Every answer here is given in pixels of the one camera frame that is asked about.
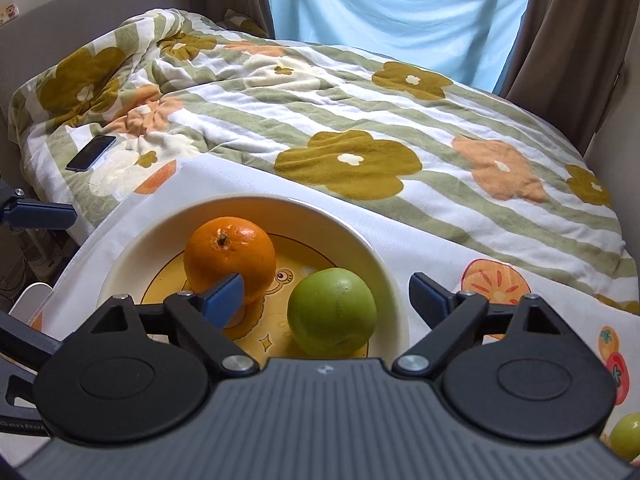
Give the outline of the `light blue window cloth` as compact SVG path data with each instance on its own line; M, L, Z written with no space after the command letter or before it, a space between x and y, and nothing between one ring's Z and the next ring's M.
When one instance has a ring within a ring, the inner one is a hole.
M498 92L527 0L268 0L277 38L344 46Z

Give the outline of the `green apple back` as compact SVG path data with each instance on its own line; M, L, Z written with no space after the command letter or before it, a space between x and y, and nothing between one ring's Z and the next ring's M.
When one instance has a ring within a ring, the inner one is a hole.
M640 414L621 418L610 434L611 450L622 460L632 463L640 454Z

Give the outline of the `black smartphone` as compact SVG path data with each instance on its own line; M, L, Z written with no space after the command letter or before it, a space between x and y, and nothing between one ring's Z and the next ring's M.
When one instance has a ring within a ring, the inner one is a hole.
M65 166L73 172L87 171L116 141L116 136L95 136Z

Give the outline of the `floral pillow by window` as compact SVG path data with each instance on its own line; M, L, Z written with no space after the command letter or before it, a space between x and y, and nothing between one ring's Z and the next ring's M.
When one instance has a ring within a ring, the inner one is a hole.
M260 27L252 18L235 12L235 10L228 9L224 12L224 18L217 22L217 25L234 32L246 32L252 36L259 38L269 38L268 32Z

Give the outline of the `cream duck print bowl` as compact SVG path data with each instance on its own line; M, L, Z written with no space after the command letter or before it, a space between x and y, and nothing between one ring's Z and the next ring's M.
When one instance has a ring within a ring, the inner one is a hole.
M137 235L99 298L159 304L229 274L244 302L213 314L259 364L271 358L381 358L408 344L399 292L373 247L327 212L274 196L227 196L175 212Z

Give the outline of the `white fruit print cloth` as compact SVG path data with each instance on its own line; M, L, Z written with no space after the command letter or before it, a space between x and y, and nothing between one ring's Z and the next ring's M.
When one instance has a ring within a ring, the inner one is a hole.
M621 418L639 413L638 316L344 200L213 155L198 155L182 162L176 174L158 191L149 196L129 196L96 228L42 304L44 332L65 337L79 327L96 310L112 266L134 244L141 248L126 273L129 283L124 289L128 294L145 289L155 272L182 248L173 242L178 235L176 231L167 231L150 242L142 240L142 234L157 221L182 214L199 226L206 219L204 206L217 207L225 216L235 216L240 209L239 201L254 197L273 198L277 203L254 207L250 220L260 226L269 220L283 221L306 244L333 262L351 264L357 257L338 240L337 229L312 218L314 210L328 214L361 235L395 282L397 299L393 310L399 316L398 333L404 347L427 332L426 324L409 307L408 284L414 272L422 271L452 289L459 289L464 280L480 271L500 271L504 276L524 278L530 290L543 296L602 362L617 358L625 361L622 367L626 374L620 380L620 388L626 396L606 423L605 442L610 445L611 431Z

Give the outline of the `green apple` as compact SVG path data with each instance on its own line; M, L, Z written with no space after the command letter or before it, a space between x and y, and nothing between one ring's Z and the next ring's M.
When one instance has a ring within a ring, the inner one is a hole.
M611 450L622 460L632 463L640 454L640 414L621 418L610 434Z
M303 278L288 297L288 328L314 358L344 358L371 338L378 311L370 288L357 274L329 268Z

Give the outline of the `green apple front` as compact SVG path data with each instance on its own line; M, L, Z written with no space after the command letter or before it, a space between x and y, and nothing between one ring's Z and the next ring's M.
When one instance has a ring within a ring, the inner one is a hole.
M314 358L344 358L371 338L378 311L370 288L357 274L329 268L303 278L288 297L288 328Z

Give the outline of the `grey bed headboard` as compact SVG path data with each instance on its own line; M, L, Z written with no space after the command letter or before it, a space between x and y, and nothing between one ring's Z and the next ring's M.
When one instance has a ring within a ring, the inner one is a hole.
M189 0L53 0L1 27L1 113L14 92L66 55L132 16L186 9Z

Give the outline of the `brown curtain right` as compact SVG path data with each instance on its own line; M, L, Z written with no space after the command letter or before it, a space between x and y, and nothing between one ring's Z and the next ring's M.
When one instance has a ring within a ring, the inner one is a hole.
M623 70L639 0L528 0L500 96L581 153Z

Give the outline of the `orange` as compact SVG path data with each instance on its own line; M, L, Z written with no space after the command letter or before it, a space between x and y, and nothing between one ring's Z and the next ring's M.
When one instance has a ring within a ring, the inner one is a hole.
M206 292L230 274L240 274L244 304L261 297L277 270L277 255L269 235L254 222L218 217L197 228L183 253L191 288Z

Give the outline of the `floral striped duvet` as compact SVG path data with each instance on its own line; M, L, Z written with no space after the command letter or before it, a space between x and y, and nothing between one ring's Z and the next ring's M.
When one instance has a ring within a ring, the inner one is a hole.
M410 64L154 9L24 82L6 120L38 195L75 206L78 240L213 155L639 309L612 200L576 148L526 110ZM65 169L104 134L116 141L87 171Z

